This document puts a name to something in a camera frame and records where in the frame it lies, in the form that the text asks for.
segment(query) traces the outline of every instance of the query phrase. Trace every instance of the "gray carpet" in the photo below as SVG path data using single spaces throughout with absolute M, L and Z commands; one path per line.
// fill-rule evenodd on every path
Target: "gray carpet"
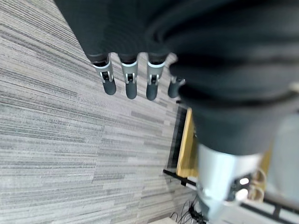
M 0 2 L 0 223 L 147 223 L 180 208 L 192 192 L 162 174 L 177 105 L 146 92 L 126 98 L 102 84 L 51 1 Z

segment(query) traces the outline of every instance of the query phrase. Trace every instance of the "silver joint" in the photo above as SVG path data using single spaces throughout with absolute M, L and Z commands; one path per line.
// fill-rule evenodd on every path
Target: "silver joint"
M 132 81 L 135 84 L 137 81 L 138 61 L 135 61 L 132 64 L 121 63 L 121 69 L 125 83 L 129 84 L 129 81 Z
M 158 85 L 159 80 L 160 80 L 160 76 L 159 75 L 152 75 L 152 74 L 150 74 L 148 76 L 148 85 L 151 85 L 152 83 L 154 83 L 155 85 Z
M 93 65 L 94 68 L 96 69 L 101 81 L 105 83 L 106 81 L 112 82 L 114 77 L 113 77 L 113 68 L 112 68 L 112 63 L 111 60 L 109 60 L 108 64 L 102 67 Z
M 150 62 L 148 62 L 148 67 L 147 67 L 148 85 L 151 85 L 152 83 L 158 85 L 159 80 L 162 76 L 164 65 L 165 65 L 164 62 L 162 64 L 151 64 Z
M 171 76 L 171 82 L 173 83 L 173 84 L 175 84 L 177 81 L 178 81 L 178 79 L 177 79 L 177 77 L 176 76 Z M 179 81 L 179 85 L 183 85 L 183 84 L 185 84 L 185 79 L 181 79 L 180 81 Z
M 171 76 L 170 81 L 175 84 L 177 82 L 177 77 L 176 76 Z

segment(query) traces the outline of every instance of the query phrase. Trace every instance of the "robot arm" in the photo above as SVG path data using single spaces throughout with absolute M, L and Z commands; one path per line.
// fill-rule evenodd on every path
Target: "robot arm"
M 280 121 L 299 105 L 298 92 L 290 89 L 299 81 L 299 2 L 55 2 L 110 95 L 116 91 L 110 52 L 119 54 L 129 99 L 136 96 L 136 56 L 149 52 L 149 100 L 157 95 L 167 54 L 177 55 L 172 81 L 185 80 L 179 94 L 192 108 L 202 144 L 202 214 L 217 219 L 246 198 L 248 184 L 240 180 L 257 168 Z

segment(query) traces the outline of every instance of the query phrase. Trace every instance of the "light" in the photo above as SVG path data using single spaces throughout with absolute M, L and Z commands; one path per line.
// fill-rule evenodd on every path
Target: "light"
M 248 184 L 248 183 L 249 183 L 249 179 L 248 179 L 248 178 L 242 178 L 242 179 L 240 180 L 240 184 L 241 184 L 241 185 Z
M 248 190 L 247 189 L 241 189 L 235 194 L 235 198 L 237 201 L 243 201 L 245 198 L 247 198 Z

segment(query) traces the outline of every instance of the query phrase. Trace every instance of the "floor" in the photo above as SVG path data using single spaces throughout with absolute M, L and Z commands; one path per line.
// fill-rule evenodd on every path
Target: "floor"
M 52 1 L 2 0 L 0 21 L 1 224 L 142 224 L 193 197 L 162 174 L 178 110 L 167 66 L 150 102 L 140 55 L 129 100 L 112 54 L 108 96 Z

